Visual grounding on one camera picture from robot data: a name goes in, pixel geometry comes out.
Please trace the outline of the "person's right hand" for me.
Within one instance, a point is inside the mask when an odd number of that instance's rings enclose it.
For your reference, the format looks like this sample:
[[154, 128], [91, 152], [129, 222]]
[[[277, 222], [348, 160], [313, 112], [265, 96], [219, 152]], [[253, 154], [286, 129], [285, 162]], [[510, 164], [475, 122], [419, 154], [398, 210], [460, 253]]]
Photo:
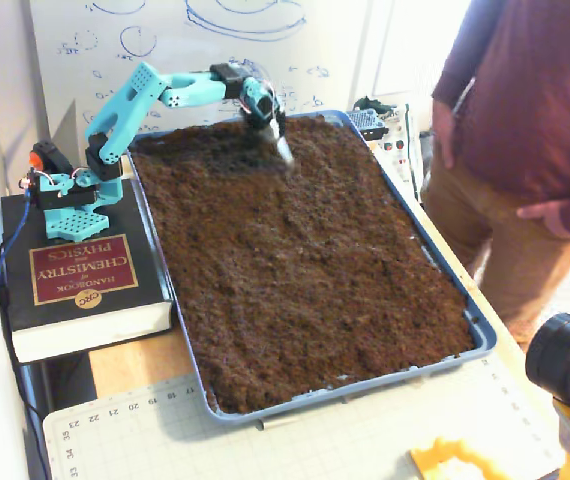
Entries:
[[444, 166], [451, 169], [455, 165], [455, 116], [453, 109], [438, 100], [432, 105], [432, 127], [435, 138], [440, 144]]

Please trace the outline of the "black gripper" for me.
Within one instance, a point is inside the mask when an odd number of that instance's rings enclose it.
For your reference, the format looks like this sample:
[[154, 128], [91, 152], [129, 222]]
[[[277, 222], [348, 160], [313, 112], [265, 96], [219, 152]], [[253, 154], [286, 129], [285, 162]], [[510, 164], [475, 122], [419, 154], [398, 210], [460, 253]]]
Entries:
[[280, 110], [278, 100], [271, 94], [243, 97], [242, 114], [245, 122], [256, 130], [274, 125], [279, 131], [284, 130], [284, 113]]

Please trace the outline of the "person's left hand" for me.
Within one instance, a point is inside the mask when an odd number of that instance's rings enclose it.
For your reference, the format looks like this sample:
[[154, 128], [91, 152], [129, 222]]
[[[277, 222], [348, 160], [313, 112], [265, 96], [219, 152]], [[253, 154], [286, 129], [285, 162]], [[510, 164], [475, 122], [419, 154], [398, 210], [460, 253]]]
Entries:
[[556, 237], [570, 239], [570, 199], [530, 204], [517, 209], [524, 220], [540, 220]]

